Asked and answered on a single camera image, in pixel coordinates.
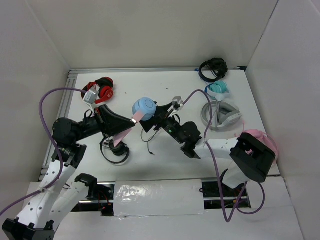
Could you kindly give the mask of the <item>blue pink cat-ear headphones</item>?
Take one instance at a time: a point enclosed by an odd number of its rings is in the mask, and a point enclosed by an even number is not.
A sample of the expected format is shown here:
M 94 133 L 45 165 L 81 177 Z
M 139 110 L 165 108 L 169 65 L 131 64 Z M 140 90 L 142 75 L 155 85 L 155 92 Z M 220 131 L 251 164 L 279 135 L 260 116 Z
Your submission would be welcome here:
M 133 126 L 135 126 L 137 123 L 141 121 L 147 121 L 150 120 L 156 113 L 156 103 L 148 98 L 148 97 L 142 97 L 139 100 L 135 102 L 135 104 L 132 107 L 132 118 L 131 122 L 134 123 Z M 132 127 L 129 129 L 117 134 L 113 137 L 113 146 L 117 147 L 120 142 L 131 132 Z

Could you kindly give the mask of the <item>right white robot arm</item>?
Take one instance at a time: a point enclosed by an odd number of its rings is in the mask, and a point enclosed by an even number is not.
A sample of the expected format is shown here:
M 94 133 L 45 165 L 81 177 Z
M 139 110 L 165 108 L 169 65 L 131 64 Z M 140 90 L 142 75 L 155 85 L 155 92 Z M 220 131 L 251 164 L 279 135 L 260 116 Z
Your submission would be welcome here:
M 248 131 L 229 139 L 204 139 L 194 122 L 181 125 L 174 118 L 182 107 L 180 97 L 175 97 L 171 103 L 163 106 L 157 106 L 152 99 L 145 97 L 133 105 L 132 113 L 142 113 L 140 124 L 145 132 L 151 129 L 164 130 L 191 159 L 212 156 L 231 159 L 233 166 L 226 170 L 218 184 L 218 190 L 223 196 L 230 196 L 237 186 L 245 182 L 265 182 L 277 157 L 275 148 L 270 146 L 270 140 L 263 140 L 260 134 Z

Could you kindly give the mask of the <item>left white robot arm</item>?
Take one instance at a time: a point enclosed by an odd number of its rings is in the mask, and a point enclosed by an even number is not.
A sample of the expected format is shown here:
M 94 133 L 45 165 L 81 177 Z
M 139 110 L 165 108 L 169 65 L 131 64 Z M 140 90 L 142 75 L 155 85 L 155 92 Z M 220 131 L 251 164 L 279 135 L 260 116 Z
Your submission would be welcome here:
M 85 114 L 80 122 L 62 117 L 53 124 L 55 151 L 47 173 L 34 195 L 28 196 L 28 203 L 14 218 L 6 219 L 2 230 L 10 240 L 52 240 L 64 218 L 80 200 L 97 197 L 98 180 L 92 175 L 81 173 L 63 190 L 67 181 L 80 165 L 86 145 L 80 140 L 102 133 L 114 137 L 136 125 L 129 119 L 112 112 L 106 105 L 99 106 Z

